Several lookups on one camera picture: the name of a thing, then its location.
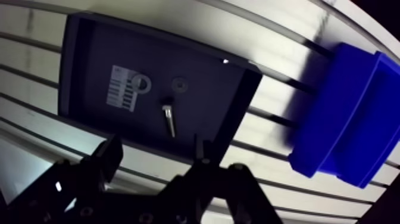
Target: white label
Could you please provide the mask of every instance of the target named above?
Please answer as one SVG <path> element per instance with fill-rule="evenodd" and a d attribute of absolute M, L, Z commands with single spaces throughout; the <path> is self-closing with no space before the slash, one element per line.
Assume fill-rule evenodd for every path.
<path fill-rule="evenodd" d="M 133 112 L 138 93 L 132 88 L 132 77 L 137 72 L 120 66 L 112 66 L 108 85 L 107 104 Z"/>

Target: blue plastic container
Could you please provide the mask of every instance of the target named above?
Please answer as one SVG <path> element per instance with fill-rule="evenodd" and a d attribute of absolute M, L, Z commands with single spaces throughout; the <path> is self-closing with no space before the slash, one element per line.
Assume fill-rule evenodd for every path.
<path fill-rule="evenodd" d="M 400 67 L 342 43 L 296 134 L 289 161 L 312 177 L 331 173 L 364 188 L 400 138 Z"/>

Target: screw head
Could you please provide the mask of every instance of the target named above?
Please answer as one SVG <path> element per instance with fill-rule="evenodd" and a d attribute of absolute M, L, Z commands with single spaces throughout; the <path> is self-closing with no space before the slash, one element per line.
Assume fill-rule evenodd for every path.
<path fill-rule="evenodd" d="M 153 222 L 153 215 L 151 213 L 143 213 L 139 216 L 139 223 L 151 224 Z"/>
<path fill-rule="evenodd" d="M 233 167 L 234 167 L 236 170 L 242 170 L 242 169 L 243 169 L 243 164 L 235 163 L 235 164 L 233 165 Z"/>
<path fill-rule="evenodd" d="M 179 224 L 186 224 L 188 222 L 186 216 L 181 216 L 179 214 L 176 216 L 176 220 L 178 221 Z"/>
<path fill-rule="evenodd" d="M 80 215 L 82 217 L 88 217 L 93 214 L 93 209 L 91 207 L 84 207 L 83 209 L 80 210 Z"/>
<path fill-rule="evenodd" d="M 203 158 L 203 159 L 201 160 L 201 162 L 202 162 L 203 164 L 209 164 L 209 163 L 210 163 L 210 160 L 209 160 L 208 158 Z"/>

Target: slatwall panel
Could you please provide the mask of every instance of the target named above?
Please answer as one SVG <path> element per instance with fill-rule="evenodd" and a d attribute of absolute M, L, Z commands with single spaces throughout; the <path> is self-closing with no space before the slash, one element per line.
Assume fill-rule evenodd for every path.
<path fill-rule="evenodd" d="M 306 39 L 326 35 L 318 32 L 321 25 L 326 25 L 322 24 L 326 22 L 326 13 L 307 1 L 277 3 L 255 0 L 255 4 L 260 6 L 257 8 L 255 4 L 236 0 L 226 2 L 267 17 Z M 291 170 L 286 156 L 292 146 L 285 138 L 296 126 L 296 120 L 291 120 L 293 111 L 296 111 L 293 99 L 301 99 L 303 103 L 312 101 L 313 95 L 306 93 L 312 91 L 302 90 L 312 90 L 318 82 L 306 82 L 302 78 L 312 50 L 287 37 L 195 1 L 53 3 L 80 9 L 91 7 L 95 11 L 118 15 L 217 46 L 258 63 L 265 76 L 251 102 L 252 108 L 243 119 L 221 165 L 241 162 L 249 166 L 281 217 L 323 223 L 355 223 L 385 191 L 385 185 L 390 185 L 399 173 L 398 169 L 384 165 L 366 189 L 358 189 L 330 175 L 319 173 L 308 179 Z M 298 4 L 301 9 L 287 7 L 289 3 Z M 177 11 L 177 6 L 191 10 Z M 9 36 L 0 38 L 0 127 L 59 153 L 72 148 L 78 151 L 75 153 L 90 154 L 104 136 L 92 130 L 72 127 L 56 116 L 60 64 L 57 52 L 60 50 L 65 15 L 8 5 L 0 5 L 0 12 L 0 18 L 7 18 L 0 20 L 0 36 L 2 32 L 25 38 L 14 38 L 13 41 L 10 40 L 13 37 Z M 26 45 L 29 40 L 38 41 L 33 43 L 36 47 Z M 313 61 L 328 62 L 325 56 L 311 55 Z M 126 144 L 121 163 L 124 172 L 119 171 L 118 175 L 133 182 L 160 190 L 171 178 L 189 168 L 185 163 Z M 394 159 L 392 162 L 400 163 L 396 160 L 397 156 L 391 158 Z"/>

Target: hole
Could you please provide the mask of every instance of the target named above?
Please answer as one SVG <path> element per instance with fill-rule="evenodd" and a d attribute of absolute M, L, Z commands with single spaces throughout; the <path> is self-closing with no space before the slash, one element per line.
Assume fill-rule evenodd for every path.
<path fill-rule="evenodd" d="M 57 191 L 60 192 L 63 188 L 61 187 L 61 184 L 57 182 L 55 183 L 55 189 L 57 189 Z"/>
<path fill-rule="evenodd" d="M 137 80 L 136 87 L 139 90 L 145 90 L 147 88 L 147 85 L 148 84 L 147 84 L 146 80 L 144 80 L 144 79 L 138 79 Z"/>

